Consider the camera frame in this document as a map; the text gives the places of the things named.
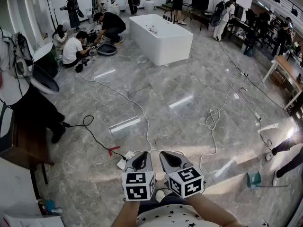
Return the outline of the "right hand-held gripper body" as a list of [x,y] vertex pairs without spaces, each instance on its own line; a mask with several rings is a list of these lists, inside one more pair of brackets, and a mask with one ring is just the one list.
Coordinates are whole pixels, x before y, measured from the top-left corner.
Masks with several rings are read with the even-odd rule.
[[169,189],[181,198],[187,198],[205,190],[204,173],[196,166],[166,174],[165,179]]

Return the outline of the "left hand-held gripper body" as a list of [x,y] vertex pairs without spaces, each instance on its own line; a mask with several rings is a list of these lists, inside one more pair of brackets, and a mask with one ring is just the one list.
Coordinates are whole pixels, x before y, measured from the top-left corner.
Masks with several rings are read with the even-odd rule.
[[155,190],[155,172],[150,167],[128,167],[122,173],[122,187],[126,201],[149,201]]

